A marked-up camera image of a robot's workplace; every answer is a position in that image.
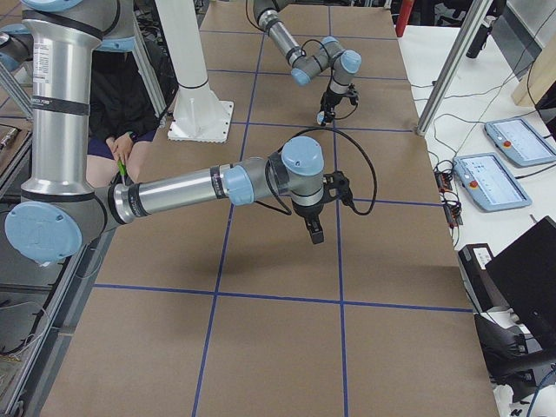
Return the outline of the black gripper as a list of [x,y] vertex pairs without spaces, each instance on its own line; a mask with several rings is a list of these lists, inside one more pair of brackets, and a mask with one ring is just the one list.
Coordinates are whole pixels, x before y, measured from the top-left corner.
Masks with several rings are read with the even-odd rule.
[[320,112],[325,113],[327,125],[331,124],[335,119],[335,107],[341,102],[343,98],[348,98],[350,104],[357,108],[359,104],[359,95],[355,86],[349,84],[347,91],[343,93],[336,93],[330,87],[323,93],[321,97]]
[[304,219],[306,228],[309,232],[311,242],[320,244],[324,242],[324,231],[320,223],[320,214],[324,208],[322,203],[316,203],[309,206],[303,206],[297,202],[293,202],[294,212]]

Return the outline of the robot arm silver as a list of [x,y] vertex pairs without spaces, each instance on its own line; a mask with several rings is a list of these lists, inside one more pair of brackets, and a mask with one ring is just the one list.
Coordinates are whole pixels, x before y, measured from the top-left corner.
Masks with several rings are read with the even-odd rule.
[[102,233],[183,206],[228,199],[246,205],[290,195],[313,243],[323,240],[321,146],[295,136],[266,158],[249,158],[154,182],[96,188],[86,178],[92,54],[133,38],[130,1],[25,1],[33,38],[32,169],[7,215],[10,245],[39,264],[76,254]]
[[333,36],[315,40],[319,49],[313,55],[308,54],[279,17],[279,12],[290,4],[289,1],[253,1],[252,10],[246,13],[246,17],[253,17],[251,24],[274,42],[291,67],[290,74],[298,85],[305,86],[326,70],[330,71],[317,113],[317,123],[326,126],[339,119],[335,107],[343,99],[347,98],[353,109],[358,108],[359,94],[353,79],[360,70],[362,58],[358,52],[345,49]]

